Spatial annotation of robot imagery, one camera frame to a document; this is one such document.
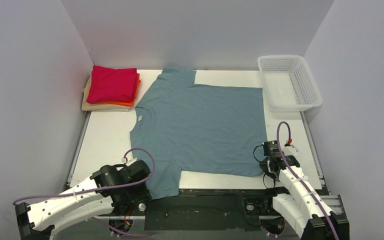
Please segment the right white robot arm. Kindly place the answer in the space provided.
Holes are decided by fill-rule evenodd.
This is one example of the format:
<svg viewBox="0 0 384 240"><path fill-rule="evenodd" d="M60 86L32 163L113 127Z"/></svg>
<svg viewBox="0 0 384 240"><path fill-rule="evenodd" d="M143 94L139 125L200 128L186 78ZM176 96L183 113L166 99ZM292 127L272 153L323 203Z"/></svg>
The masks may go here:
<svg viewBox="0 0 384 240"><path fill-rule="evenodd" d="M345 213L336 212L311 186L296 154L287 154L292 145L280 148L276 140L262 143L263 173L280 182L285 193L262 201L266 213L279 213L301 240L348 240L350 223Z"/></svg>

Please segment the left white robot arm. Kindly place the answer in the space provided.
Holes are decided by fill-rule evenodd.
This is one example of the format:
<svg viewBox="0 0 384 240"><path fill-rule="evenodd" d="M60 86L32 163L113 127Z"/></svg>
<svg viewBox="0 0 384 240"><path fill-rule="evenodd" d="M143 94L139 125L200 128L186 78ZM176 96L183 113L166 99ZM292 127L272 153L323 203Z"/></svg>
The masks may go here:
<svg viewBox="0 0 384 240"><path fill-rule="evenodd" d="M150 200L146 180L152 171L143 160L104 165L56 197L15 206L22 240L48 240L61 230L100 215L125 215L134 203Z"/></svg>

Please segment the blue-grey t shirt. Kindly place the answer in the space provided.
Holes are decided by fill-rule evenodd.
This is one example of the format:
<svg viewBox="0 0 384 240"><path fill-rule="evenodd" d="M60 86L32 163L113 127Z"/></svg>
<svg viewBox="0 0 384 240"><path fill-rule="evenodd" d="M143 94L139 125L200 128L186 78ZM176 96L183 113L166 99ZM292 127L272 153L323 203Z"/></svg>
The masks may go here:
<svg viewBox="0 0 384 240"><path fill-rule="evenodd" d="M133 156L154 175L153 199L176 196L183 171L258 177L255 146L267 140L260 87L197 84L192 69L165 68L135 107Z"/></svg>

